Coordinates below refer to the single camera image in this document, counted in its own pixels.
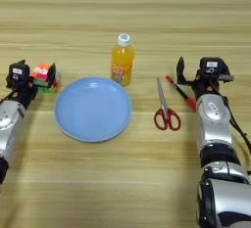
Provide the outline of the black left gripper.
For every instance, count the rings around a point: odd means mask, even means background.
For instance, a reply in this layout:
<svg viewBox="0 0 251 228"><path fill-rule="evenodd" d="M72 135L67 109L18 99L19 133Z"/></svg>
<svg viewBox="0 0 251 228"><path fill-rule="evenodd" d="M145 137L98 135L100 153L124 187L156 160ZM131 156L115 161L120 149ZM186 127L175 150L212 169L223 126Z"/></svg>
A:
<svg viewBox="0 0 251 228"><path fill-rule="evenodd" d="M24 65L25 60L16 62L18 65ZM6 96L9 101L15 101L23 105L26 109L31 101L36 97L39 88L51 88L56 77L56 65L52 64L48 69L47 81L29 76L27 80L16 80L10 77L6 78L6 87L11 92Z"/></svg>

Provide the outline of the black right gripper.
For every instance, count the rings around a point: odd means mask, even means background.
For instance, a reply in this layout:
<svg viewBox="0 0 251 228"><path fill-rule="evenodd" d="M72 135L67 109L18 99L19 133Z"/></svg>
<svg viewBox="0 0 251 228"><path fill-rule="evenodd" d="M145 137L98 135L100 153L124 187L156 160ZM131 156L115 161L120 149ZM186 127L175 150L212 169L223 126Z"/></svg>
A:
<svg viewBox="0 0 251 228"><path fill-rule="evenodd" d="M179 85L187 85L192 88L195 99L207 94L220 95L220 82L234 81L234 76L228 73L220 73L217 75L209 74L205 76L201 70L197 70L193 80L187 80L184 75L184 59L180 57L176 65L176 78Z"/></svg>

